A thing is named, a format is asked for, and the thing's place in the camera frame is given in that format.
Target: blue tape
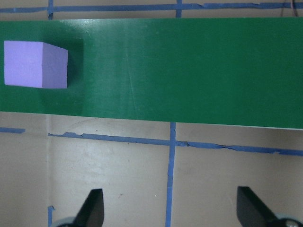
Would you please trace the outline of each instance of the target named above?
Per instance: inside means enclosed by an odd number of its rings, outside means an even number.
[[[226,146],[226,145],[218,145],[218,144],[214,144],[214,143],[199,143],[199,142],[187,142],[187,141],[185,141],[185,142],[176,141],[176,146],[206,148],[206,149],[226,148],[226,149],[231,149],[231,150],[235,150],[235,151],[303,156],[303,150],[293,150],[293,149],[263,148],[263,147],[235,146],[235,145]]]
[[[296,9],[303,9],[303,2],[294,4]],[[53,0],[49,0],[48,7],[35,8],[5,8],[0,9],[0,13],[33,13],[47,10],[48,15],[55,12],[83,12],[83,11],[154,11],[154,10],[191,10],[191,9],[238,9],[238,8],[255,8],[255,9],[280,9],[291,8],[289,2],[262,2],[262,3],[187,3],[179,1],[177,4],[154,4],[154,5],[116,5],[116,6],[53,6]]]
[[[178,5],[182,5],[182,0],[177,0],[177,4]],[[177,9],[176,10],[176,18],[181,18],[182,17],[182,10],[181,9]]]
[[[167,194],[166,194],[166,218],[165,227],[171,225],[171,208],[173,195],[173,178],[175,164],[175,147],[176,147],[176,123],[170,123],[170,140],[169,140],[169,166],[167,171]]]
[[[47,208],[47,224],[48,227],[50,227],[53,223],[53,211],[55,210],[55,208],[53,206],[49,206]]]
[[[47,10],[47,7],[4,8],[4,9],[0,9],[0,13],[36,13],[45,10]]]
[[[0,128],[0,132],[23,133],[25,132],[25,129]],[[48,136],[171,146],[171,140],[156,140],[156,139],[106,136],[106,135],[96,135],[96,134],[78,135],[74,132],[66,132],[62,135],[54,135],[49,133]],[[177,141],[177,140],[175,140],[175,145],[178,147],[194,147],[194,148],[205,148],[205,149],[226,148],[226,149],[231,149],[235,151],[244,151],[244,152],[256,152],[256,153],[267,153],[267,154],[278,153],[280,155],[303,156],[303,150],[293,150],[293,149],[263,148],[263,147],[237,146],[237,145],[227,146],[227,145],[219,145],[215,143],[202,143],[202,142]]]
[[[105,141],[115,141],[115,142],[126,142],[126,143],[142,143],[142,144],[153,144],[153,145],[169,145],[169,140],[157,140],[157,139],[144,139],[135,137],[123,137],[123,136],[106,136],[106,135],[96,135],[96,134],[82,134],[77,135],[74,132],[66,132],[63,135],[53,135],[49,136],[56,137],[68,137],[68,138],[78,138],[78,139],[89,139],[89,140],[105,140]]]
[[[53,19],[53,0],[48,0],[48,8],[47,8],[48,19]]]
[[[8,132],[8,133],[17,133],[22,134],[25,132],[25,129],[15,129],[15,128],[0,128],[0,132]]]
[[[290,3],[205,3],[200,4],[158,4],[158,5],[117,5],[117,6],[58,6],[54,12],[78,11],[154,11],[154,10],[182,10],[182,9],[278,9],[290,8]],[[297,9],[303,9],[303,2],[295,4]]]

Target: purple foam cube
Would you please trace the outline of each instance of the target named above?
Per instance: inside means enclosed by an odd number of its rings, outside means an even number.
[[[43,42],[4,41],[4,83],[66,88],[67,50]]]

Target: green surface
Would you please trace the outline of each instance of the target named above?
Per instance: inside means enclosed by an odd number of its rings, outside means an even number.
[[[303,18],[0,22],[0,110],[303,128]],[[10,87],[3,40],[69,51],[68,88]]]

